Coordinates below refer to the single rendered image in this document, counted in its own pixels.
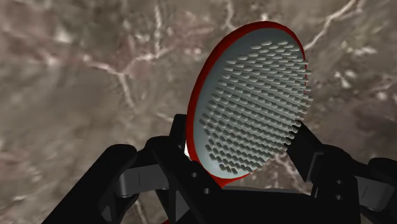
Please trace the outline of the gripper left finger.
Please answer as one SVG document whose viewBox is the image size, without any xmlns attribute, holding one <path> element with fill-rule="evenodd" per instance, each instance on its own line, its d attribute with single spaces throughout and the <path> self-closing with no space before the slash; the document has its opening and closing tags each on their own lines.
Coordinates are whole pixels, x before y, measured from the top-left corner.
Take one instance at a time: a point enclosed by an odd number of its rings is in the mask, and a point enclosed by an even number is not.
<svg viewBox="0 0 397 224">
<path fill-rule="evenodd" d="M 42 224 L 120 224 L 140 193 L 155 191 L 169 224 L 222 224 L 221 188 L 184 154 L 191 117 L 177 114 L 168 136 L 107 148 Z"/>
</svg>

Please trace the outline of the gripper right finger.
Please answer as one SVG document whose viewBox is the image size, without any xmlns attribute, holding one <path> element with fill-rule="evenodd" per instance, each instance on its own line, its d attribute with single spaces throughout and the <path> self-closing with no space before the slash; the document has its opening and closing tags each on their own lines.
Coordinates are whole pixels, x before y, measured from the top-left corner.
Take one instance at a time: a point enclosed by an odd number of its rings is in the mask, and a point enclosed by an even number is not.
<svg viewBox="0 0 397 224">
<path fill-rule="evenodd" d="M 397 161 L 367 164 L 343 149 L 322 143 L 302 122 L 290 132 L 287 154 L 299 175 L 313 185 L 315 215 L 324 224 L 397 224 Z"/>
</svg>

